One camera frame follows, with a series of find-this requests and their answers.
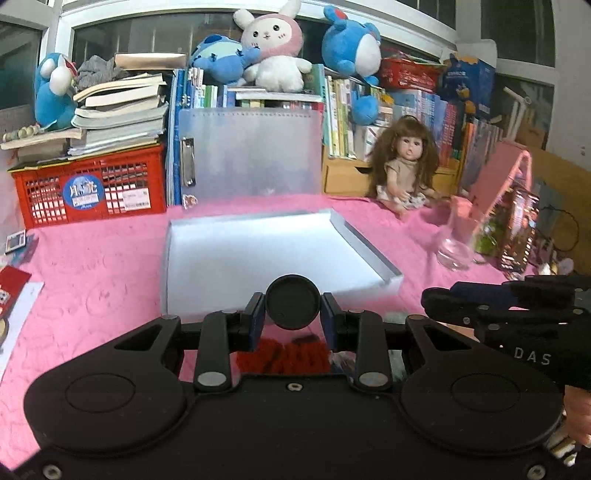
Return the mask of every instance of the white wall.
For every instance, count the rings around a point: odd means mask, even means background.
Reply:
[[[548,149],[591,171],[591,5],[553,0],[553,7],[558,83]]]

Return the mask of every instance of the glass cup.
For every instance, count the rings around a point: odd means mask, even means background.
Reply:
[[[444,267],[468,270],[474,260],[480,222],[458,215],[452,209],[447,225],[442,227],[437,244],[437,260]]]

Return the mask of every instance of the blue box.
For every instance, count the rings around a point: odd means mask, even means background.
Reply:
[[[495,69],[476,57],[457,54],[451,54],[445,64],[441,99],[460,100],[466,104],[467,114],[490,118]]]

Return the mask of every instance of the pink tablecloth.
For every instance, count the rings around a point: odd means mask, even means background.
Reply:
[[[268,197],[232,205],[206,205],[194,216],[309,210],[332,207],[405,275],[400,295],[380,313],[421,313],[421,292],[456,281],[500,283],[492,267],[454,273],[437,263],[434,240],[445,218],[413,213],[406,223],[376,203],[321,196]],[[148,215],[40,229],[33,260],[23,266],[45,282],[0,385],[0,462],[14,468],[37,450],[25,420],[27,387],[43,372],[159,316],[160,259],[168,221],[185,215],[172,209]]]

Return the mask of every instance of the paper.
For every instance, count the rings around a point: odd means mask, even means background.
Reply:
[[[42,288],[43,282],[27,283],[18,296],[10,317],[8,317],[8,336],[4,340],[4,343],[0,345],[0,384],[8,366],[10,355],[17,344],[18,335],[21,333],[22,326]]]
[[[126,212],[150,208],[150,193],[148,189],[124,190],[121,193]]]

